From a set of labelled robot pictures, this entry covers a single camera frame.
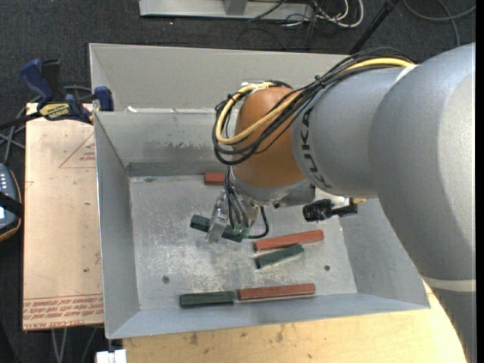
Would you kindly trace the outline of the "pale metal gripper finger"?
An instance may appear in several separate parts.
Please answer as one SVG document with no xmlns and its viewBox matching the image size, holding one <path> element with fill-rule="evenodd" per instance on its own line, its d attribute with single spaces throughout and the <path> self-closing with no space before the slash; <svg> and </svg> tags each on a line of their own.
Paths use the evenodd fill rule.
<svg viewBox="0 0 484 363">
<path fill-rule="evenodd" d="M 228 218 L 228 196 L 225 192 L 221 192 L 216 199 L 214 206 L 214 216 L 217 219 Z"/>
<path fill-rule="evenodd" d="M 206 242 L 218 243 L 224 234 L 225 228 L 225 219 L 211 218 L 209 221 L 208 232 L 206 234 Z"/>
</svg>

